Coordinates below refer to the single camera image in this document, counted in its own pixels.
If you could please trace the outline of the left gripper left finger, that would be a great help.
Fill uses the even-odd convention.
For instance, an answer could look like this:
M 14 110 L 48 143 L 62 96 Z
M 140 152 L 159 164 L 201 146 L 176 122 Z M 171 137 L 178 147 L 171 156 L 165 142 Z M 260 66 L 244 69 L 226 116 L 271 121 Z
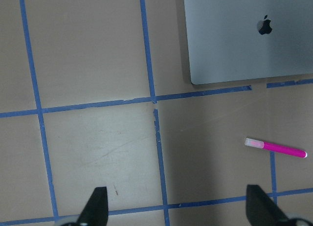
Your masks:
M 77 219 L 78 226 L 106 226 L 108 223 L 108 194 L 106 187 L 94 189 Z

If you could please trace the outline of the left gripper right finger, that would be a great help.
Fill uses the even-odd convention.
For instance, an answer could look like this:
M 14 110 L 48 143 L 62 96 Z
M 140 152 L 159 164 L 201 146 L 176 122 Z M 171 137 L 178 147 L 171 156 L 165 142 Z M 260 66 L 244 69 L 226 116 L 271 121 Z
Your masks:
M 251 226 L 289 226 L 289 218 L 259 185 L 246 187 L 246 217 Z

